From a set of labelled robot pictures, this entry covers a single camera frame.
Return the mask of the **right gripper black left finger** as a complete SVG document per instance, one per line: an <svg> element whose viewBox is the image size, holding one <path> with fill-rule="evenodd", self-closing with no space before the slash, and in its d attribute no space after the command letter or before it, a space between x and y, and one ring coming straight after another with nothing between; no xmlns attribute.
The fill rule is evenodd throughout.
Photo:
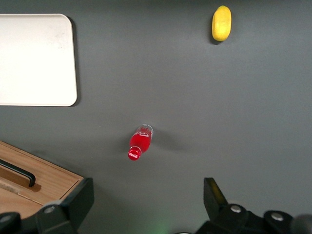
<svg viewBox="0 0 312 234"><path fill-rule="evenodd" d="M0 214L2 234L77 234L94 203L92 178L84 178L62 201L44 205L28 218L18 212Z"/></svg>

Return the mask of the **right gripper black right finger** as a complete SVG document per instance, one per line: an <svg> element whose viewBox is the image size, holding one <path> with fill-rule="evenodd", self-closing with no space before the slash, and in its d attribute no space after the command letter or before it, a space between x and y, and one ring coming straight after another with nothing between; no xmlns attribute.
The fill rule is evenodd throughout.
<svg viewBox="0 0 312 234"><path fill-rule="evenodd" d="M228 203L216 181L203 182L203 201L209 220L197 234L290 234L293 217L282 211L266 211L262 217L239 204Z"/></svg>

